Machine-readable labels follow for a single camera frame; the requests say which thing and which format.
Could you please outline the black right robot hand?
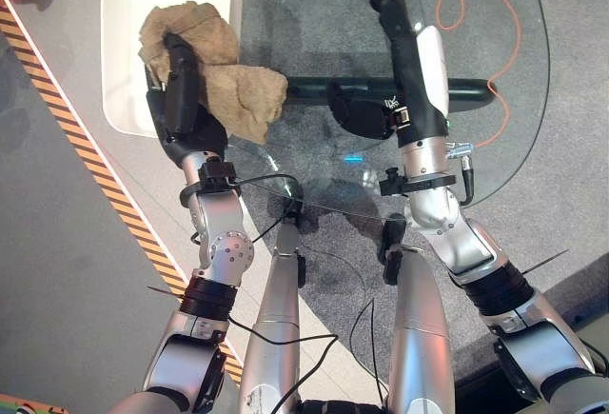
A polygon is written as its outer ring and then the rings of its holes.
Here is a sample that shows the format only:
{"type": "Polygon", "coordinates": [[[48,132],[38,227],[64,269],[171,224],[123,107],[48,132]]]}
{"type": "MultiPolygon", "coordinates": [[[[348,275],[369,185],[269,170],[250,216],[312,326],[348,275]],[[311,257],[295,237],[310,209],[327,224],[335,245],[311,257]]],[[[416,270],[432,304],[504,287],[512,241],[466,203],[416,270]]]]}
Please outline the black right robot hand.
{"type": "Polygon", "coordinates": [[[368,139],[398,136],[399,145],[448,135],[446,115],[431,101],[431,87],[424,82],[422,54],[407,9],[399,0],[368,0],[390,43],[394,95],[398,106],[355,100],[336,80],[326,87],[327,104],[336,122],[346,131],[368,139]]]}

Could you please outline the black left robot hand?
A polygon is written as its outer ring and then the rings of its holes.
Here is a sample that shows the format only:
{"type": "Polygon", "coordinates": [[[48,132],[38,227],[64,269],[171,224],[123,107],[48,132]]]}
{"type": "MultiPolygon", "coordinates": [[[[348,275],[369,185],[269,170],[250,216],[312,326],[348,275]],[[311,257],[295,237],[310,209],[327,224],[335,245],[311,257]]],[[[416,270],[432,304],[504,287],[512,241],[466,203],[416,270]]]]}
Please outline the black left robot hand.
{"type": "Polygon", "coordinates": [[[168,33],[162,41],[169,57],[167,81],[146,67],[147,104],[156,135],[167,157],[180,167],[195,152],[225,158],[226,130],[199,101],[203,89],[193,47],[179,35],[168,33]]]}

